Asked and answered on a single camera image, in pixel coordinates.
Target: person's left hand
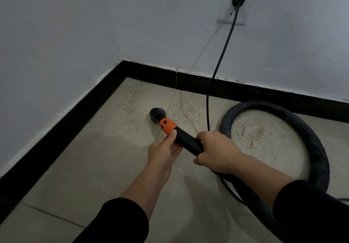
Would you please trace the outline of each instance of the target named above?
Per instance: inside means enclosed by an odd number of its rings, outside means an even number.
[[[172,130],[169,136],[152,144],[148,149],[148,164],[147,167],[152,167],[159,170],[163,174],[165,181],[171,175],[172,164],[182,152],[182,147],[179,144],[174,144],[177,136],[177,131]]]

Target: power cord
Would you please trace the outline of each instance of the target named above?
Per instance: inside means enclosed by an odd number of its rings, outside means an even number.
[[[222,54],[220,55],[220,58],[218,60],[218,63],[217,63],[217,66],[216,66],[216,69],[213,73],[213,76],[210,80],[210,84],[208,86],[208,90],[207,90],[207,95],[206,95],[206,116],[207,116],[207,130],[210,130],[210,119],[209,119],[209,110],[208,110],[208,97],[209,97],[209,94],[210,94],[210,90],[211,90],[211,86],[212,86],[212,81],[215,79],[216,77],[216,73],[218,71],[218,68],[220,66],[220,62],[222,61],[223,59],[223,56],[224,56],[224,53],[225,53],[225,50],[228,46],[228,43],[229,43],[229,40],[230,40],[230,37],[231,37],[231,34],[233,32],[233,29],[234,29],[234,26],[235,26],[235,23],[236,23],[236,19],[238,17],[238,13],[239,13],[239,9],[240,7],[242,6],[242,4],[245,2],[245,0],[232,0],[232,4],[233,6],[235,7],[235,15],[234,15],[234,20],[233,20],[233,24],[231,25],[231,28],[230,28],[230,32],[228,34],[228,38],[225,42],[225,45],[224,45],[224,48],[223,48],[223,51],[222,51]],[[223,178],[219,177],[221,182],[223,183],[224,187],[228,190],[228,192],[239,202],[241,202],[243,205],[246,205],[232,190],[231,188],[229,188],[228,184],[224,181]]]

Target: black sleeve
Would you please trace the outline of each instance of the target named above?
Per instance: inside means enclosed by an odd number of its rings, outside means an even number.
[[[149,222],[144,210],[134,201],[117,198],[107,201],[96,218],[73,241],[144,242]]]
[[[282,188],[273,214],[295,242],[342,242],[348,238],[349,206],[306,180]]]

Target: tile floor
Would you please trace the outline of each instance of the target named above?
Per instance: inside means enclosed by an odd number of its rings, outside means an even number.
[[[211,128],[238,102],[210,98]],[[118,197],[144,168],[163,133],[149,111],[161,107],[189,134],[206,130],[205,96],[127,78],[0,226],[0,242],[71,242],[102,204]],[[349,197],[349,124],[300,115],[328,154],[329,194]],[[298,135],[268,113],[248,111],[233,125],[247,154],[297,178],[308,159]],[[184,150],[160,194],[147,242],[279,242]]]

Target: forearm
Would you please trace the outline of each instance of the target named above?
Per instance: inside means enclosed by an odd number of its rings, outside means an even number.
[[[137,203],[150,220],[156,201],[166,181],[165,174],[159,168],[146,166],[120,197]]]
[[[280,190],[295,180],[245,154],[235,157],[229,167],[230,173],[246,183],[271,209]]]

